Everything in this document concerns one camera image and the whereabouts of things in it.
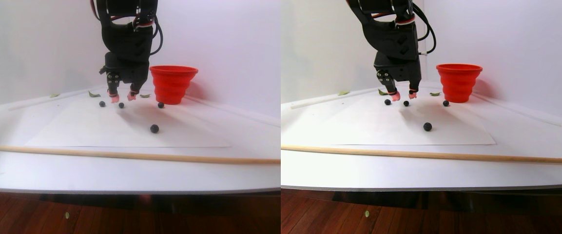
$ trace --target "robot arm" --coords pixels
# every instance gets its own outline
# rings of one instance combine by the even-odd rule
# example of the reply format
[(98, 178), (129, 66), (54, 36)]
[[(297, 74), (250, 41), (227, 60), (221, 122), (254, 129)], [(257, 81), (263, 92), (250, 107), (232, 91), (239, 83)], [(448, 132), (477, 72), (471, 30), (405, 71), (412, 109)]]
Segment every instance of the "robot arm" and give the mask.
[[(421, 81), (421, 69), (417, 41), (432, 33), (426, 16), (412, 0), (346, 0), (350, 9), (363, 25), (363, 34), (376, 49), (374, 68), (376, 76), (387, 88), (393, 101), (400, 100), (395, 82), (409, 81), (408, 98), (416, 98)], [(391, 22), (380, 22), (375, 18), (396, 15)], [(417, 38), (415, 16), (419, 16), (428, 27), (428, 33)]]
[[(135, 100), (149, 75), (149, 56), (162, 47), (163, 33), (156, 17), (157, 0), (97, 0), (96, 9), (91, 0), (91, 5), (101, 22), (103, 44), (109, 50), (99, 73), (107, 73), (107, 92), (112, 103), (119, 100), (116, 88), (121, 81), (131, 84), (127, 99)], [(128, 24), (113, 22), (126, 17), (134, 17), (134, 20)], [(151, 53), (151, 44), (158, 32), (162, 42), (157, 51)]]

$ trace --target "cable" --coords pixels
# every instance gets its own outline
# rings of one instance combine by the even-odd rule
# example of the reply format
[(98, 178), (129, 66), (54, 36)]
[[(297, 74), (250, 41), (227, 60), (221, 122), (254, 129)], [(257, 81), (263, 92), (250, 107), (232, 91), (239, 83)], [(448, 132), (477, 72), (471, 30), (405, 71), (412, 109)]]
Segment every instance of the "cable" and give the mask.
[(430, 49), (430, 51), (426, 51), (426, 54), (430, 54), (437, 48), (437, 37), (435, 36), (435, 32), (432, 29), (432, 26), (430, 26), (430, 22), (428, 22), (428, 18), (426, 18), (424, 12), (419, 8), (419, 6), (415, 5), (415, 3), (413, 3), (413, 11), (419, 16), (419, 18), (422, 19), (424, 23), (426, 23), (426, 27), (428, 28), (427, 34), (432, 34), (432, 49)]
[(157, 25), (157, 30), (160, 32), (160, 46), (150, 55), (154, 55), (157, 54), (160, 49), (162, 49), (162, 45), (163, 45), (163, 32), (162, 32), (162, 26), (160, 26), (160, 21), (157, 20), (157, 15), (155, 16), (155, 24)]
[(101, 20), (98, 18), (98, 16), (97, 16), (97, 9), (96, 9), (96, 7), (94, 6), (94, 0), (90, 0), (90, 6), (91, 6), (91, 8), (92, 8), (92, 13), (93, 13), (93, 15), (94, 15), (94, 18), (96, 18), (97, 20), (101, 21)]

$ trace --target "black cable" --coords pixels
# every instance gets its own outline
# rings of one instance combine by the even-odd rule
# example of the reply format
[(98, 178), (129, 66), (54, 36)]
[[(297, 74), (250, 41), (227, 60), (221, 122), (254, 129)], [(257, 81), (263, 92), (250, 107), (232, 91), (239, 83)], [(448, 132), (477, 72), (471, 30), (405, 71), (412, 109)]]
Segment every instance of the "black cable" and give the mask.
[(155, 38), (155, 36), (157, 36), (157, 32), (159, 32), (159, 29), (160, 29), (160, 27), (157, 26), (158, 24), (156, 22), (155, 22), (155, 33), (153, 33), (153, 38)]
[[(426, 23), (426, 20), (424, 20), (424, 18), (422, 18), (422, 17), (419, 17), (419, 18), (424, 22), (425, 25), (428, 25), (428, 23)], [(424, 40), (424, 39), (428, 38), (429, 33), (430, 33), (430, 30), (428, 30), (428, 27), (426, 26), (426, 35), (419, 38), (417, 41)]]
[(160, 49), (162, 49), (162, 45), (163, 45), (162, 26), (160, 26), (160, 22), (157, 20), (157, 16), (155, 16), (155, 24), (157, 25), (157, 30), (160, 32), (160, 46), (153, 53), (151, 53), (151, 55), (157, 54), (160, 51)]
[(428, 18), (426, 18), (426, 15), (424, 14), (424, 12), (417, 6), (415, 5), (415, 3), (413, 3), (413, 11), (419, 16), (419, 18), (421, 18), (423, 20), (423, 22), (426, 24), (426, 27), (428, 28), (428, 33), (432, 34), (432, 49), (430, 49), (430, 51), (427, 51), (426, 54), (430, 54), (432, 53), (432, 51), (435, 51), (435, 49), (437, 48), (437, 37), (435, 36), (435, 32), (432, 29), (432, 26), (430, 26), (430, 22), (428, 22)]

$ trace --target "white paper sheet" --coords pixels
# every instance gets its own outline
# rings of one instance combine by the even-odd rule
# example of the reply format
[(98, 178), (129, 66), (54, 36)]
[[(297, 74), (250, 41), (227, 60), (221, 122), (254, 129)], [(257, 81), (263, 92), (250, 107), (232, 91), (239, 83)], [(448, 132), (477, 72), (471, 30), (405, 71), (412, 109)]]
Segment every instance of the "white paper sheet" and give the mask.
[[(368, 93), (319, 103), (298, 114), (285, 114), (292, 121), (283, 125), (283, 144), (293, 145), (488, 145), (495, 141), (481, 119), (458, 103), (443, 106), (443, 96), (424, 91), (403, 105), (391, 105), (390, 96)], [(430, 122), (432, 130), (424, 131)]]
[[(207, 123), (154, 97), (125, 103), (120, 109), (107, 98), (75, 97), (60, 115), (25, 145), (32, 147), (229, 147)], [(106, 102), (100, 107), (99, 102)], [(151, 125), (160, 131), (153, 134)]]

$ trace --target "black ball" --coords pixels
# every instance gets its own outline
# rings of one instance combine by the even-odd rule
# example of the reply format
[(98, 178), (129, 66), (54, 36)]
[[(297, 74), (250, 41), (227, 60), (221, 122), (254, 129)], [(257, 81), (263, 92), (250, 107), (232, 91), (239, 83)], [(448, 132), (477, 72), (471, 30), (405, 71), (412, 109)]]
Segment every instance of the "black ball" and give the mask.
[(424, 130), (426, 130), (426, 132), (429, 132), (431, 129), (432, 129), (432, 124), (424, 123)]
[(160, 131), (160, 127), (158, 127), (157, 125), (151, 125), (151, 132), (156, 134), (157, 132)]

